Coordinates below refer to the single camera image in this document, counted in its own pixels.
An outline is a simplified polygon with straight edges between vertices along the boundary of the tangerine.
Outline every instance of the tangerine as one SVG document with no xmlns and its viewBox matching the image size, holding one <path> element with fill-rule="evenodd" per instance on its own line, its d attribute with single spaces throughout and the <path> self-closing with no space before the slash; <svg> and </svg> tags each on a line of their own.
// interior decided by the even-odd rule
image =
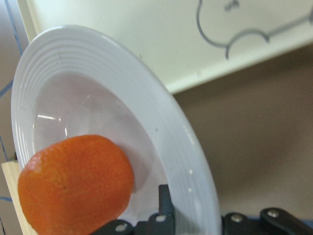
<svg viewBox="0 0 313 235">
<path fill-rule="evenodd" d="M 116 144 L 83 135 L 37 152 L 19 176 L 18 192 L 39 235 L 88 235 L 121 215 L 133 184 L 131 164 Z"/>
</svg>

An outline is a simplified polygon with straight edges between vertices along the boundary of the silver screw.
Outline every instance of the silver screw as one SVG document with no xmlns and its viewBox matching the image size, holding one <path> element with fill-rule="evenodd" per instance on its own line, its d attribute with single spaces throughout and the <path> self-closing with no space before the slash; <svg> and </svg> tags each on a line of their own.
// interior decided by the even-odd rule
<svg viewBox="0 0 313 235">
<path fill-rule="evenodd" d="M 279 216 L 279 212 L 272 209 L 272 210 L 269 210 L 269 211 L 268 211 L 268 215 L 269 215 L 270 217 L 276 218 L 276 217 Z"/>
<path fill-rule="evenodd" d="M 241 222 L 243 219 L 243 217 L 239 214 L 233 214 L 230 218 L 232 221 L 237 222 L 237 223 Z"/>
</svg>

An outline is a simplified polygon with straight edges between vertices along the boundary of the orange fruit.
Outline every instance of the orange fruit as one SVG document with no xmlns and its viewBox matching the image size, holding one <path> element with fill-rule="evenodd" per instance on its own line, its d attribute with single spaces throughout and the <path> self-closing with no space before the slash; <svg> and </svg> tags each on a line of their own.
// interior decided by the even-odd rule
<svg viewBox="0 0 313 235">
<path fill-rule="evenodd" d="M 39 235 L 88 235 L 128 206 L 134 174 L 109 139 L 83 135 L 36 153 L 22 170 L 23 213 Z"/>
</svg>

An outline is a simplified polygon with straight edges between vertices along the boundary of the white bowl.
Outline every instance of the white bowl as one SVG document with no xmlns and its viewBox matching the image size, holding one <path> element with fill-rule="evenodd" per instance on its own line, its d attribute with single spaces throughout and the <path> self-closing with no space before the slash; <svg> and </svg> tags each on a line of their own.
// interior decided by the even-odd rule
<svg viewBox="0 0 313 235">
<path fill-rule="evenodd" d="M 136 57 L 105 35 L 61 26 L 39 35 L 18 64 L 12 128 L 21 168 L 66 137 L 100 134 L 128 155 L 135 188 L 120 218 L 158 210 L 168 183 L 176 233 L 221 233 L 218 200 L 199 142 L 174 98 Z"/>
</svg>

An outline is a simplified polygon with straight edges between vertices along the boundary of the wooden block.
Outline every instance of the wooden block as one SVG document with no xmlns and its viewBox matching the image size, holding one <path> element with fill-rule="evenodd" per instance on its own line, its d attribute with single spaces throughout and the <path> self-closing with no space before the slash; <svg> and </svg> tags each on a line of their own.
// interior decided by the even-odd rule
<svg viewBox="0 0 313 235">
<path fill-rule="evenodd" d="M 23 232 L 23 235 L 38 235 L 36 231 L 27 222 L 19 200 L 18 194 L 18 179 L 20 175 L 20 166 L 17 162 L 6 162 L 1 164 L 6 183 L 11 194 L 13 205 L 18 216 L 18 220 Z"/>
</svg>

